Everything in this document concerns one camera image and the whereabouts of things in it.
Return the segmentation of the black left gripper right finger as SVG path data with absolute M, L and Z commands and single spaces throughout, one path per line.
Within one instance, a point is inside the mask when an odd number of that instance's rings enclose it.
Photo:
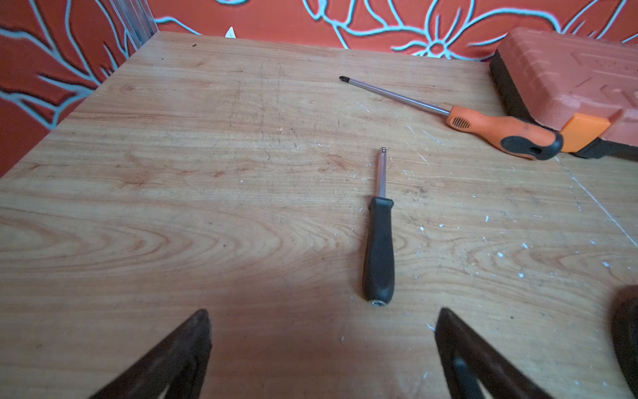
M 549 398 L 452 310 L 443 308 L 435 328 L 450 397 Z

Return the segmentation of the black round stand base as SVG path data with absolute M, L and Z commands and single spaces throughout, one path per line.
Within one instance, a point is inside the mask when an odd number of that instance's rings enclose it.
M 611 306 L 611 337 L 627 385 L 637 398 L 637 286 L 626 286 Z

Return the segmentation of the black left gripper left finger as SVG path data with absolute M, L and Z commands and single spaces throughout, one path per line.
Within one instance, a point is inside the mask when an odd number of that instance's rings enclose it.
M 94 398 L 198 398 L 212 348 L 209 313 L 200 309 Z

